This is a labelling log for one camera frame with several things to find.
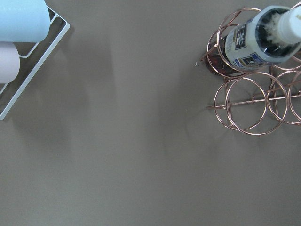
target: plastic bottle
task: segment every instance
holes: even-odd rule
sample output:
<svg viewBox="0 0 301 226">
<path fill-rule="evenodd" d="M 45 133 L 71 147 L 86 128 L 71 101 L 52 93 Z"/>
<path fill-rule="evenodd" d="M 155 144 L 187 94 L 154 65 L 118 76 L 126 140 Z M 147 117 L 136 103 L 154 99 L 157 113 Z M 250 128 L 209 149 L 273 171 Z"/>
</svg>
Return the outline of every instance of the plastic bottle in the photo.
<svg viewBox="0 0 301 226">
<path fill-rule="evenodd" d="M 238 70 L 257 71 L 291 58 L 301 47 L 301 7 L 269 6 L 226 37 L 224 56 Z"/>
</svg>

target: light blue roll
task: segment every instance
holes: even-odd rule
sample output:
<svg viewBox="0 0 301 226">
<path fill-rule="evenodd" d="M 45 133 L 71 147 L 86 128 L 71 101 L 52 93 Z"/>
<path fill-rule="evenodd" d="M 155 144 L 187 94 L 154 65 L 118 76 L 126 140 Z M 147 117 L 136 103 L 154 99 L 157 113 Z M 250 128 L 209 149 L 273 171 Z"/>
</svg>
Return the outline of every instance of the light blue roll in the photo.
<svg viewBox="0 0 301 226">
<path fill-rule="evenodd" d="M 49 26 L 44 0 L 0 0 L 0 41 L 40 42 Z"/>
</svg>

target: blue label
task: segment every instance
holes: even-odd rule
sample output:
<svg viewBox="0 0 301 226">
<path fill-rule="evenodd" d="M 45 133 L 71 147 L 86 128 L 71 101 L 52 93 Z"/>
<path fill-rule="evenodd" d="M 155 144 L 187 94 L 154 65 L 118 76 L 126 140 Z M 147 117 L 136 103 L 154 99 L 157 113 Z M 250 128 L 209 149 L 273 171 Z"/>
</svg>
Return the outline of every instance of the blue label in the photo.
<svg viewBox="0 0 301 226">
<path fill-rule="evenodd" d="M 252 53 L 251 57 L 253 57 L 254 61 L 258 63 L 264 62 L 264 60 L 262 60 L 256 53 Z"/>
<path fill-rule="evenodd" d="M 239 67 L 243 67 L 237 59 L 235 59 L 234 61 Z"/>
</svg>

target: gray surface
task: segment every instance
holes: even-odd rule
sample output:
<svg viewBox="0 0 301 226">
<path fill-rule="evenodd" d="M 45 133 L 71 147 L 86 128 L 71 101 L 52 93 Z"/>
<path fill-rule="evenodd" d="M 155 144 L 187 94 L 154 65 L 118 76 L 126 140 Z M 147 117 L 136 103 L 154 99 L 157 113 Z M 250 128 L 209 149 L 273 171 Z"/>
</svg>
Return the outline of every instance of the gray surface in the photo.
<svg viewBox="0 0 301 226">
<path fill-rule="evenodd" d="M 47 0 L 72 28 L 0 122 L 0 225 L 301 225 L 300 128 L 224 128 L 194 67 L 227 14 L 280 3 Z"/>
</svg>

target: white bottle cap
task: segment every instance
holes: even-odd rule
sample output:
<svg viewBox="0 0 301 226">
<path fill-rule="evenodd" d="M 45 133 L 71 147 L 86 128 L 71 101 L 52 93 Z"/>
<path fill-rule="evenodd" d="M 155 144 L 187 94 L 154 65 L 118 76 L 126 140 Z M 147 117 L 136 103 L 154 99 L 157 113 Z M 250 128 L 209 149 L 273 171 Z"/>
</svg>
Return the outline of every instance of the white bottle cap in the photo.
<svg viewBox="0 0 301 226">
<path fill-rule="evenodd" d="M 288 44 L 301 42 L 301 7 L 281 15 L 277 26 L 279 39 Z"/>
</svg>

